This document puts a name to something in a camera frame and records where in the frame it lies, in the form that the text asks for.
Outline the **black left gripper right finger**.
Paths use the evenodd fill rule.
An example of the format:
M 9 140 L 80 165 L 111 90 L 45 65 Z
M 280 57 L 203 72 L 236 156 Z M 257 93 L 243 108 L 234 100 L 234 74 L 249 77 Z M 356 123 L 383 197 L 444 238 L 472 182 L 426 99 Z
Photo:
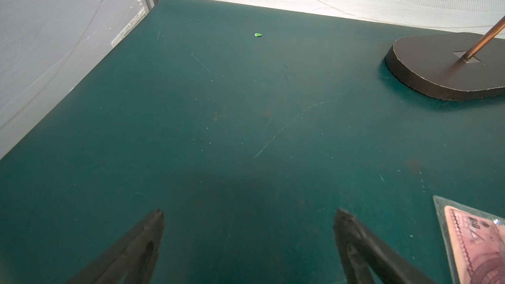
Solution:
M 348 283 L 433 283 L 418 268 L 345 210 L 334 218 L 335 242 Z

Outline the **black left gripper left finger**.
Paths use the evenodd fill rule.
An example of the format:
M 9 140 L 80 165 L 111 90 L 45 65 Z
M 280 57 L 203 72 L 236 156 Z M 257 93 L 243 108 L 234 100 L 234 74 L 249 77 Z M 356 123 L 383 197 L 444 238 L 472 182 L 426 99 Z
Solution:
M 153 210 L 67 283 L 150 283 L 163 232 L 163 212 Z

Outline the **pink ruler set plastic bag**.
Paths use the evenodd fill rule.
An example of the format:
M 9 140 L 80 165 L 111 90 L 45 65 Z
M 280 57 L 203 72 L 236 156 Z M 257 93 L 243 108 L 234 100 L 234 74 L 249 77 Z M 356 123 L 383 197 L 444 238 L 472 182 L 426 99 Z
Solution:
M 504 218 L 434 196 L 453 283 L 504 283 Z

